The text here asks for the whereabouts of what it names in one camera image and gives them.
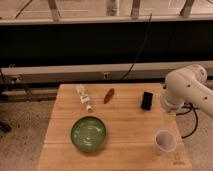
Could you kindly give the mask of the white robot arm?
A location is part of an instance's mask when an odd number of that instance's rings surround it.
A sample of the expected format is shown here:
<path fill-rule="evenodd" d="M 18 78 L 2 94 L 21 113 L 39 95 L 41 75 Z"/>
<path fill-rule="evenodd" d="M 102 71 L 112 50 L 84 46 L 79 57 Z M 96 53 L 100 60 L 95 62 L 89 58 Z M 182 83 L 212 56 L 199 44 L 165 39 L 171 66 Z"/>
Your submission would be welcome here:
<path fill-rule="evenodd" d="M 213 118 L 213 90 L 205 86 L 206 80 L 206 69 L 197 64 L 169 72 L 160 97 L 162 107 L 168 112 L 177 111 L 188 101 Z"/>

